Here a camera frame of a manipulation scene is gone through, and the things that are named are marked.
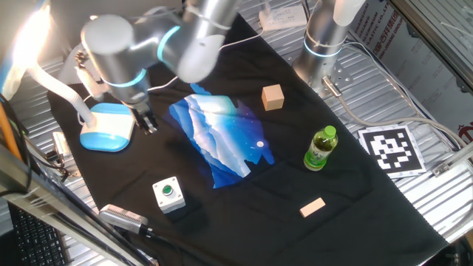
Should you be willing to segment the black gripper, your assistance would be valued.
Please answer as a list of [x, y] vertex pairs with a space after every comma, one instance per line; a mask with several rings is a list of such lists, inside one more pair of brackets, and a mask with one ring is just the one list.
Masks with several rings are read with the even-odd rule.
[[147, 103], [133, 104], [129, 108], [138, 126], [145, 132], [145, 134], [151, 134], [152, 132], [156, 132], [158, 130], [155, 116], [151, 112], [151, 109]]

